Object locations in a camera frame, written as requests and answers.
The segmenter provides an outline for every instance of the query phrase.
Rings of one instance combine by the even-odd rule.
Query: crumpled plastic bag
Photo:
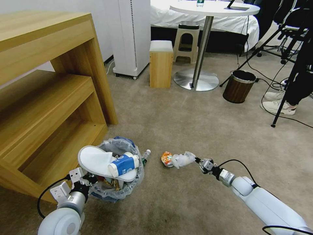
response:
[[[195,159],[196,159],[196,156],[193,153],[186,151],[183,155],[174,154],[172,156],[172,163],[177,169],[179,169],[180,166],[186,166],[194,162]]]

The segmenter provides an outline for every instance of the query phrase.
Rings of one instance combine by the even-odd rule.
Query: white air purifier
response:
[[[150,0],[105,0],[116,76],[137,76],[149,63]]]

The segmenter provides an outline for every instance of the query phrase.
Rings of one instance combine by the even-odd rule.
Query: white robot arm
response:
[[[78,235],[84,222],[84,205],[88,199],[89,189],[97,178],[76,168],[69,172],[73,187],[70,190],[64,181],[51,188],[50,193],[58,202],[57,209],[47,215],[41,222],[38,235]]]
[[[225,186],[230,187],[267,226],[290,227],[308,232],[307,234],[313,233],[297,212],[248,177],[236,177],[233,173],[218,167],[212,159],[196,158],[196,162],[202,173],[212,174]],[[276,235],[303,234],[282,228],[271,228],[271,230]]]

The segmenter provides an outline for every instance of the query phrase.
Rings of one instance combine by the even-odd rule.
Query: gray carpet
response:
[[[218,74],[222,82],[236,63],[236,55],[207,54],[202,69]],[[279,58],[266,54],[250,64],[270,77],[281,67]],[[173,74],[189,67],[175,63]],[[287,77],[291,68],[287,64],[277,80]],[[243,161],[259,185],[313,227],[313,132],[282,118],[275,129],[270,127],[273,116],[259,107],[266,83],[254,84],[245,103],[232,104],[222,97],[224,87],[193,92],[172,81],[170,89],[152,89],[149,67],[136,81],[114,77],[112,72],[108,78],[119,124],[109,126],[106,138],[128,137],[142,153],[151,149],[151,157],[142,184],[125,200],[113,204],[91,198],[87,202],[83,235],[263,234],[262,222],[213,176],[203,175],[196,164],[178,170],[165,168],[160,161],[164,151],[186,150],[216,163],[232,158]],[[313,125],[312,114],[313,100],[306,98],[293,118]],[[248,175],[238,163],[225,168],[238,176]],[[0,188],[0,205],[2,234],[36,234],[41,218],[35,198]],[[54,208],[42,203],[44,214]]]

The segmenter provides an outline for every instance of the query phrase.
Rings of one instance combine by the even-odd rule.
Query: white plastic wrap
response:
[[[151,25],[158,27],[177,28],[182,21],[193,21],[200,24],[203,29],[205,16],[190,15],[170,10],[170,0],[150,0]],[[246,35],[247,32],[247,16],[237,17],[214,17],[212,31],[228,31]],[[245,44],[245,52],[249,48],[254,47],[259,41],[259,24],[254,16],[249,16],[248,25],[248,44]]]
[[[186,166],[194,162],[195,159],[196,159],[196,156],[193,153],[186,151],[183,155],[174,154],[172,156],[172,163],[177,169],[179,169],[180,166]]]
[[[109,188],[104,182],[98,182],[94,184],[91,188],[91,192],[97,194],[96,197],[106,199],[112,198],[115,200],[109,199],[108,201],[117,201],[119,199],[124,199],[127,195],[131,194],[134,187],[140,184],[144,178],[144,169],[141,160],[141,154],[139,152],[138,147],[132,145],[130,141],[125,139],[108,139],[104,140],[100,145],[99,148],[103,149],[107,152],[113,152],[113,156],[115,155],[123,155],[125,152],[130,152],[135,154],[139,157],[139,167],[137,171],[137,176],[132,182],[124,182],[123,188],[115,191],[115,189]]]

